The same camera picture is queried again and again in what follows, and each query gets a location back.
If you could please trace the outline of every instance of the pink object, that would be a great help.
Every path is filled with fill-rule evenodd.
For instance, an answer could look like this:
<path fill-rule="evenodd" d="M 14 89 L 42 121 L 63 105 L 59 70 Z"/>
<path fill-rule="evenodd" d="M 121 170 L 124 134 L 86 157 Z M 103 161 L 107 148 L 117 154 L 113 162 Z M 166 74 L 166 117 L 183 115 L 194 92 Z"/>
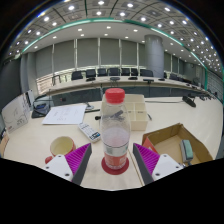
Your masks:
<path fill-rule="evenodd" d="M 136 143 L 134 143 L 134 144 L 138 148 L 140 155 L 142 157 L 142 160 L 146 165 L 146 168 L 148 169 L 149 173 L 152 175 L 152 172 L 156 167 L 156 164 L 160 158 L 160 155 L 153 152 L 150 149 L 145 148 L 142 145 L 138 145 Z"/>
<path fill-rule="evenodd" d="M 69 154 L 65 155 L 65 159 L 67 160 L 67 163 L 73 174 L 76 173 L 77 169 L 79 168 L 89 145 L 90 143 L 83 145 L 75 151 L 72 151 Z"/>
<path fill-rule="evenodd" d="M 111 104 L 120 104 L 124 101 L 125 91 L 120 88 L 110 88 L 105 92 L 106 101 Z"/>

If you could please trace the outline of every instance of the red bottle cap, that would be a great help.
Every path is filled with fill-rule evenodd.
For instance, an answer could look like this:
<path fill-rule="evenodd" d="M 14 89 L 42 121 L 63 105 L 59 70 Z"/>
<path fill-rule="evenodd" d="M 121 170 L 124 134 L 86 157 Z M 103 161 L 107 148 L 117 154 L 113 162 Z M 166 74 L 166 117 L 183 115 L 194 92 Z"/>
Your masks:
<path fill-rule="evenodd" d="M 119 104 L 124 102 L 125 91 L 120 88 L 110 88 L 105 92 L 106 100 L 111 104 Z"/>

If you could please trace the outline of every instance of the cup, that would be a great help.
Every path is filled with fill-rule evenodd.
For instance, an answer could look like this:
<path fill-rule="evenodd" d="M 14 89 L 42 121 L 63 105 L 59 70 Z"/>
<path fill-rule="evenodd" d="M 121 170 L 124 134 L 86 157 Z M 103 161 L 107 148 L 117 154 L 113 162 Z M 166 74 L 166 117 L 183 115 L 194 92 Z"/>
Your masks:
<path fill-rule="evenodd" d="M 50 146 L 50 151 L 53 157 L 55 157 L 58 154 L 61 155 L 67 155 L 68 153 L 72 152 L 73 150 L 76 150 L 77 146 L 74 143 L 74 141 L 67 136 L 61 136 L 56 138 Z M 49 156 L 45 159 L 45 163 L 49 163 L 52 159 L 52 156 Z"/>

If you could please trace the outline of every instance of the chair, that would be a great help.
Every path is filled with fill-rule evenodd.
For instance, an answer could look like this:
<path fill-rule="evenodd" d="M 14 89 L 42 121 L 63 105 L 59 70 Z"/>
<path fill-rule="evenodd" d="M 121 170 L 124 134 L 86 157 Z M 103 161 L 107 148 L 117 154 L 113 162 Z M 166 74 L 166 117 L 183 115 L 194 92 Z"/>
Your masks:
<path fill-rule="evenodd" d="M 120 76 L 119 68 L 109 68 L 109 76 Z"/>
<path fill-rule="evenodd" d="M 177 77 L 178 81 L 183 82 L 183 78 Z"/>
<path fill-rule="evenodd" d="M 173 73 L 170 74 L 169 79 L 178 81 L 177 75 L 174 75 Z"/>
<path fill-rule="evenodd" d="M 105 68 L 98 68 L 97 72 L 98 72 L 98 74 L 97 74 L 98 77 L 108 76 L 107 70 Z"/>
<path fill-rule="evenodd" d="M 121 68 L 121 76 L 130 76 L 130 69 L 129 68 Z"/>
<path fill-rule="evenodd" d="M 96 70 L 95 69 L 88 69 L 86 70 L 86 78 L 96 77 Z"/>
<path fill-rule="evenodd" d="M 137 68 L 131 68 L 131 76 L 138 76 L 138 69 Z"/>
<path fill-rule="evenodd" d="M 153 72 L 151 70 L 147 70 L 147 69 L 140 69 L 140 76 L 154 77 Z"/>
<path fill-rule="evenodd" d="M 83 79 L 81 71 L 75 71 L 72 73 L 71 80 Z"/>

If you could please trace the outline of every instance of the ceiling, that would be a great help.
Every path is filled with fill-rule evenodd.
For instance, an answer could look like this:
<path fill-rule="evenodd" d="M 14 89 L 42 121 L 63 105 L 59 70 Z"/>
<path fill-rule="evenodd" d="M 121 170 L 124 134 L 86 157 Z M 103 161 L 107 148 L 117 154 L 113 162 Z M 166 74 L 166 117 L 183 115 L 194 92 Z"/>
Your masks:
<path fill-rule="evenodd" d="M 142 43 L 145 35 L 154 34 L 163 38 L 164 50 L 168 53 L 175 54 L 176 57 L 181 57 L 182 60 L 190 63 L 204 64 L 222 78 L 221 60 L 212 44 L 180 11 L 158 0 L 102 0 L 102 5 L 99 4 L 100 1 L 67 0 L 53 5 L 27 24 L 11 44 L 8 57 L 22 52 L 35 52 L 66 40 L 102 37 Z"/>

